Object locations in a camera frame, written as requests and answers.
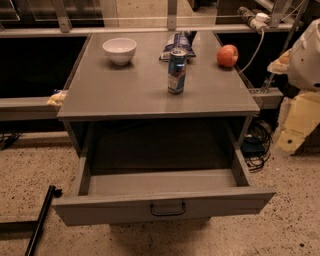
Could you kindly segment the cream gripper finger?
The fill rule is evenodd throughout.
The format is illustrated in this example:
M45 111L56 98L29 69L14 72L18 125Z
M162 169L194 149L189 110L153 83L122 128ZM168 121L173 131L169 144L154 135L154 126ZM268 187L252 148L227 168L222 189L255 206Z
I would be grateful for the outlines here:
M267 67L267 71L278 75L286 74L288 72L290 52L291 50L287 50L276 60L271 62Z
M275 147L293 154L320 124L320 93L302 90L280 105Z

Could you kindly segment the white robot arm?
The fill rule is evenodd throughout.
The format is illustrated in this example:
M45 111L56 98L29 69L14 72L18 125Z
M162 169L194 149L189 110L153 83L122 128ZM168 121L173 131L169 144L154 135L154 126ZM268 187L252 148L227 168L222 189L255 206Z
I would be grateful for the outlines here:
M275 147L294 154L320 124L320 19L312 21L267 70L286 74L288 82L299 89L293 99L283 99L275 132Z

